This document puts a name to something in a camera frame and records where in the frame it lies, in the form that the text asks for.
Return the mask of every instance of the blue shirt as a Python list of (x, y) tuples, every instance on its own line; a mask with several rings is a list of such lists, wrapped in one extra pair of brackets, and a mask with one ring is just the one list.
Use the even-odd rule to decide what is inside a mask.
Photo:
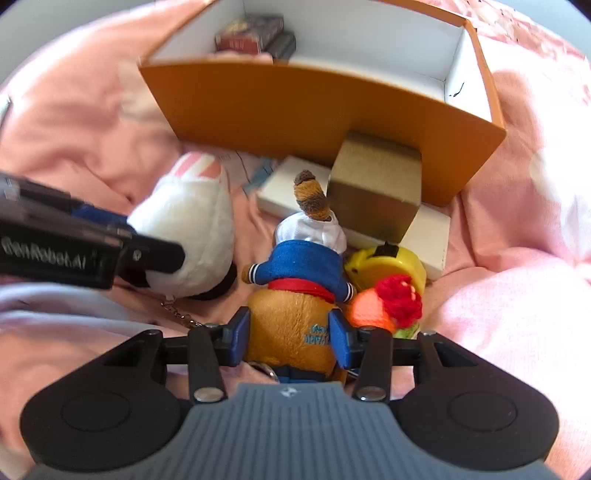
[(336, 301), (349, 301), (355, 293), (353, 285), (345, 280), (340, 255), (306, 240), (281, 242), (273, 249), (269, 260), (250, 267), (248, 278), (257, 285), (282, 278), (312, 281), (331, 292)]

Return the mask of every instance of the logo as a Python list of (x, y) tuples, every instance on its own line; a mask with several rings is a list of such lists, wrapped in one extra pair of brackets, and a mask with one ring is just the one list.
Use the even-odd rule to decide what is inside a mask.
[(0, 237), (0, 246), (4, 251), (4, 254), (9, 257), (33, 260), (50, 265), (58, 265), (59, 267), (71, 268), (73, 270), (86, 269), (85, 255), (70, 255), (70, 253), (67, 251), (55, 251), (50, 247), (40, 247), (36, 243), (12, 240), (8, 236)]
[(292, 398), (295, 397), (298, 393), (300, 393), (300, 391), (296, 390), (294, 387), (285, 387), (279, 390), (279, 393), (283, 395), (285, 398)]
[(304, 334), (306, 345), (328, 345), (330, 343), (329, 329), (315, 323), (310, 327), (310, 332)]

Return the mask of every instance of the pink blanket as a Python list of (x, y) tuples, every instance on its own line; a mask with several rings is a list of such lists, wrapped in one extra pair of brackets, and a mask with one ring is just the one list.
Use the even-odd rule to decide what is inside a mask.
[[(446, 274), (424, 296), (423, 328), (437, 329), (547, 395), (561, 423), (547, 462), (563, 478), (576, 479), (591, 465), (584, 380), (590, 365), (584, 332), (591, 318), (591, 70), (565, 41), (503, 5), (431, 3), (470, 17), (478, 29), (508, 137), (450, 206)], [(155, 107), (135, 59), (199, 5), (157, 2), (44, 48), (0, 90), (14, 101), (0, 137), (0, 169), (128, 213), (184, 148)], [(258, 159), (227, 155), (224, 161), (240, 268), (266, 258), (275, 221), (241, 189)], [(30, 460), (18, 416), (32, 394), (144, 327), (132, 322), (157, 323), (168, 335), (183, 331), (157, 298), (116, 287), (106, 296), (117, 304), (96, 293), (76, 303), (68, 289), (51, 288), (0, 289), (0, 437), (23, 455), (21, 469)], [(181, 307), (224, 322), (251, 288), (239, 285), (226, 299)], [(261, 380), (245, 367), (225, 375), (232, 385)], [(186, 389), (182, 375), (175, 379), (176, 390)], [(396, 393), (411, 382), (407, 369), (394, 371)]]

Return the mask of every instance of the red scarf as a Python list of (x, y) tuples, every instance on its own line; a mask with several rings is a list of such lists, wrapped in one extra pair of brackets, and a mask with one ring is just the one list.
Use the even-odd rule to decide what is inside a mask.
[(328, 303), (335, 302), (335, 296), (326, 290), (322, 285), (309, 280), (301, 280), (300, 278), (280, 278), (272, 280), (267, 285), (269, 290), (285, 290), (295, 293), (306, 293), (318, 297)]

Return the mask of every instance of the key ring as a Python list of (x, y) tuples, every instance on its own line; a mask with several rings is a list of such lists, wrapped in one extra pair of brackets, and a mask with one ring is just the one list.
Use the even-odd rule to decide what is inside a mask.
[(255, 370), (258, 370), (259, 372), (265, 374), (266, 376), (268, 376), (270, 379), (274, 380), (275, 382), (280, 383), (279, 377), (277, 376), (275, 371), (271, 367), (269, 367), (269, 365), (263, 364), (260, 362), (248, 362), (248, 365), (253, 367)]

